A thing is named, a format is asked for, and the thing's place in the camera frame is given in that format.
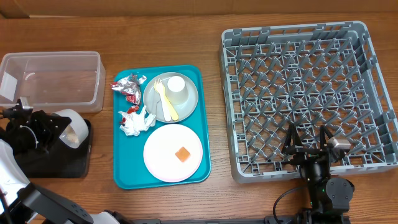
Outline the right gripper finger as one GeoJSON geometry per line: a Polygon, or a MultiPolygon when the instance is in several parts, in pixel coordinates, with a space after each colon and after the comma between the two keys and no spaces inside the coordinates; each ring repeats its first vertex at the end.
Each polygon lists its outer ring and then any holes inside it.
{"type": "Polygon", "coordinates": [[[283,149],[293,149],[296,147],[302,147],[302,142],[294,123],[290,123],[283,149]]]}
{"type": "Polygon", "coordinates": [[[330,130],[325,126],[322,125],[320,126],[320,132],[319,132],[319,137],[320,137],[320,148],[321,149],[326,149],[327,147],[330,147],[329,140],[332,139],[333,135],[330,132],[330,130]]]}

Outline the small grey bowl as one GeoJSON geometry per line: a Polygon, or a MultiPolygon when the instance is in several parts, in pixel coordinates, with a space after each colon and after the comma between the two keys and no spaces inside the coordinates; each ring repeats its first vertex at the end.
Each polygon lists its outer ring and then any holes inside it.
{"type": "Polygon", "coordinates": [[[73,149],[79,148],[82,142],[88,137],[89,130],[85,120],[74,110],[65,109],[56,111],[53,115],[68,117],[71,123],[64,129],[60,139],[73,149]]]}

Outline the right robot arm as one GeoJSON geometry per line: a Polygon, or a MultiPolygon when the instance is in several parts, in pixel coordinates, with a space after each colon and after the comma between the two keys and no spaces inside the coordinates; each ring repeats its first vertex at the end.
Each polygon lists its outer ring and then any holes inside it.
{"type": "Polygon", "coordinates": [[[299,168],[310,197],[310,208],[304,208],[292,217],[280,219],[273,206],[277,223],[349,223],[344,213],[349,211],[354,184],[341,177],[333,177],[331,165],[349,152],[351,143],[336,138],[326,126],[320,127],[320,147],[309,148],[302,143],[294,124],[289,125],[282,153],[291,155],[290,165],[299,168]]]}

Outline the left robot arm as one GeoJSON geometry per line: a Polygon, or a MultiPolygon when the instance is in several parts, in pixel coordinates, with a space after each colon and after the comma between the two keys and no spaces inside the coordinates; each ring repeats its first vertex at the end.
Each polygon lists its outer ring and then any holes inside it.
{"type": "Polygon", "coordinates": [[[76,111],[34,111],[18,101],[1,111],[1,223],[27,223],[36,215],[46,223],[129,223],[118,212],[91,215],[77,203],[32,183],[30,177],[79,177],[88,170],[93,134],[76,111]]]}

